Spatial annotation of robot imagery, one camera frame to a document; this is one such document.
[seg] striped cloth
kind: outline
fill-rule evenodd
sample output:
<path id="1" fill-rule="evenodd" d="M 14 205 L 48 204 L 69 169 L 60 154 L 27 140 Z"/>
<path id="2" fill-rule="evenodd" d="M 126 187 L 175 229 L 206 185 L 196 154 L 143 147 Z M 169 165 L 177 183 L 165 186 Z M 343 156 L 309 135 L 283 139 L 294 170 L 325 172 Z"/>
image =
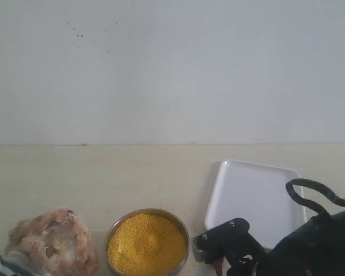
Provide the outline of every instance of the striped cloth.
<path id="1" fill-rule="evenodd" d="M 23 253 L 12 251 L 8 256 L 0 255 L 0 276 L 51 276 L 39 274 L 30 265 L 29 259 Z"/>

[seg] beige countertop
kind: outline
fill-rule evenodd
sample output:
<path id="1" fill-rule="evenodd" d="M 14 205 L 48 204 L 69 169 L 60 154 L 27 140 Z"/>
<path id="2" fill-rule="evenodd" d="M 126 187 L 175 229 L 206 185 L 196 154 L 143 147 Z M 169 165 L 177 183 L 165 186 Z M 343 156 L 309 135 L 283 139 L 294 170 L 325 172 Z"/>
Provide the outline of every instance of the beige countertop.
<path id="1" fill-rule="evenodd" d="M 345 197 L 345 145 L 123 145 L 0 147 L 0 253 L 18 221 L 66 205 L 92 230 L 101 267 L 110 226 L 140 208 L 163 208 L 204 231 L 204 216 L 219 163 L 239 159 L 292 168 Z M 340 208 L 305 191 L 330 212 Z M 215 275 L 193 254 L 181 275 Z"/>

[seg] yellow grain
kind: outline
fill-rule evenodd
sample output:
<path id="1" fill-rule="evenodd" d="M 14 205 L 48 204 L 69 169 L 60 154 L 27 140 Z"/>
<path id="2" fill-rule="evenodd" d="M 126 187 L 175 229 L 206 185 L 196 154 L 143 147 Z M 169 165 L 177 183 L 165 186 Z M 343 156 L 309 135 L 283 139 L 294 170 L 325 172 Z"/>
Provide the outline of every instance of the yellow grain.
<path id="1" fill-rule="evenodd" d="M 137 214 L 115 231 L 108 258 L 124 276 L 164 276 L 181 263 L 185 250 L 184 238 L 172 222 Z"/>

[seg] white tray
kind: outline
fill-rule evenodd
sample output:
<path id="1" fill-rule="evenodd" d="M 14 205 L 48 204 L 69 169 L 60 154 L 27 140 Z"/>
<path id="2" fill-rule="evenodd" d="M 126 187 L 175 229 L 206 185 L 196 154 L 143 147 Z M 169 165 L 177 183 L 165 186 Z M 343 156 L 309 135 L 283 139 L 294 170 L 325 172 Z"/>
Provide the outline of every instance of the white tray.
<path id="1" fill-rule="evenodd" d="M 288 195 L 285 184 L 300 178 L 296 171 L 262 164 L 222 162 L 205 218 L 207 230 L 241 217 L 250 234 L 267 250 L 306 221 L 305 208 Z M 302 187 L 295 187 L 303 196 Z"/>

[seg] white wall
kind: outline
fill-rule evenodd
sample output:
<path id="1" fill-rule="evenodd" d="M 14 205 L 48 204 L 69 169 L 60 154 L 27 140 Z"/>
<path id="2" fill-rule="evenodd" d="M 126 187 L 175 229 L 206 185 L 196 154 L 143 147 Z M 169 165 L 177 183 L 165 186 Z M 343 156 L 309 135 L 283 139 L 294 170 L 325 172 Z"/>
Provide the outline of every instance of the white wall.
<path id="1" fill-rule="evenodd" d="M 345 1 L 0 0 L 0 144 L 323 142 Z"/>

